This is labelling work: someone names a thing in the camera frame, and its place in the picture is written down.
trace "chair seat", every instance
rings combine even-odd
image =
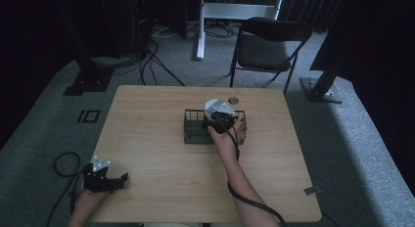
[[[241,36],[238,63],[243,68],[285,71],[291,67],[290,62],[285,62],[288,58],[284,43],[269,42],[249,34]]]

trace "metal mesh basket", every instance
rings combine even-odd
[[[242,140],[240,144],[244,144],[247,132],[247,119],[244,111],[235,111],[242,121]],[[184,143],[185,144],[213,144],[208,131],[203,128],[205,112],[203,110],[185,110],[184,111]]]

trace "forearm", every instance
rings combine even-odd
[[[229,184],[237,194],[257,203],[265,204],[264,200],[256,192],[242,167],[236,160],[228,160],[223,164],[226,169]],[[234,204],[241,220],[241,224],[244,227],[279,226],[275,217],[263,209],[251,204],[246,204],[236,198],[234,198]]]

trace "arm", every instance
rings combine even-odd
[[[234,124],[237,138],[242,138],[241,126],[242,122],[239,120]],[[231,132],[234,137],[235,130],[232,128],[229,130],[229,132]],[[220,159],[222,160],[223,166],[225,167],[226,174],[229,179],[229,184],[234,189],[234,191],[247,199],[258,202],[260,204],[265,204],[265,201],[256,192],[253,185],[245,175],[244,170],[238,164],[235,146],[229,135],[227,133],[218,134],[212,127],[208,128],[208,132],[213,139],[214,145],[217,149],[217,152],[219,153]],[[275,217],[267,211],[262,210],[256,206],[246,204],[236,198],[233,200],[242,226],[279,226]]]
[[[108,192],[93,193],[85,190],[75,202],[75,209],[69,221],[69,227],[85,226],[89,218],[98,210]]]

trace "hand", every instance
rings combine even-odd
[[[75,201],[75,209],[70,218],[69,227],[84,226],[89,218],[98,210],[108,192],[93,193],[89,190],[81,191]]]
[[[228,133],[225,132],[219,134],[211,126],[207,128],[207,131],[210,134],[211,139],[213,139],[214,145],[222,161],[236,161],[236,148]],[[238,140],[237,143],[239,143],[242,140],[242,121],[235,119],[233,127],[229,128],[228,132],[235,140]]]

